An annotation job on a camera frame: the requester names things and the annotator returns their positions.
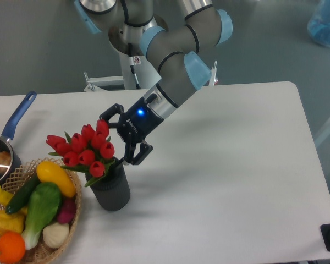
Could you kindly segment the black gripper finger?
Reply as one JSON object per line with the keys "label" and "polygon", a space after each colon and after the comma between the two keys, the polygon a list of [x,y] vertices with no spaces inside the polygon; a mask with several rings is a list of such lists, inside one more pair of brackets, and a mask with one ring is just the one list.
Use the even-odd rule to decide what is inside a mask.
{"label": "black gripper finger", "polygon": [[99,120],[104,120],[108,124],[109,128],[125,128],[125,124],[121,119],[119,119],[117,122],[110,122],[110,119],[117,114],[120,116],[124,114],[124,107],[121,104],[115,103],[109,107],[109,109],[105,110],[102,114],[99,115]]}
{"label": "black gripper finger", "polygon": [[139,165],[153,150],[153,146],[148,144],[145,140],[140,143],[131,142],[128,140],[125,143],[124,157],[116,161],[115,166],[121,164]]}

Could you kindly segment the black robotic gripper body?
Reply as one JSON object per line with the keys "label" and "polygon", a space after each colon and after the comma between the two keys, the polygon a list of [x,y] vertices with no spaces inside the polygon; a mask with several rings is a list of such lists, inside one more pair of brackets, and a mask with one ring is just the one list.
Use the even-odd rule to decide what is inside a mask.
{"label": "black robotic gripper body", "polygon": [[117,133],[124,142],[130,137],[133,142],[139,143],[163,121],[163,118],[151,110],[146,99],[141,97],[126,112],[121,112]]}

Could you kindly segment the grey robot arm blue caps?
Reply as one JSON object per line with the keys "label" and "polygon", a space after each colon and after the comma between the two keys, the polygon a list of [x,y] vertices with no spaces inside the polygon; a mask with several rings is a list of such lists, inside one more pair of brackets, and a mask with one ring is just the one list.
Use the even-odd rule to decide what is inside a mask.
{"label": "grey robot arm blue caps", "polygon": [[115,104],[101,114],[109,121],[119,115],[115,128],[125,142],[119,163],[138,165],[152,151],[146,137],[211,78],[199,52],[220,45],[233,32],[225,10],[211,1],[180,1],[185,25],[168,31],[156,23],[152,1],[75,1],[76,9],[93,32],[130,29],[122,44],[129,56],[140,54],[160,80],[127,111]]}

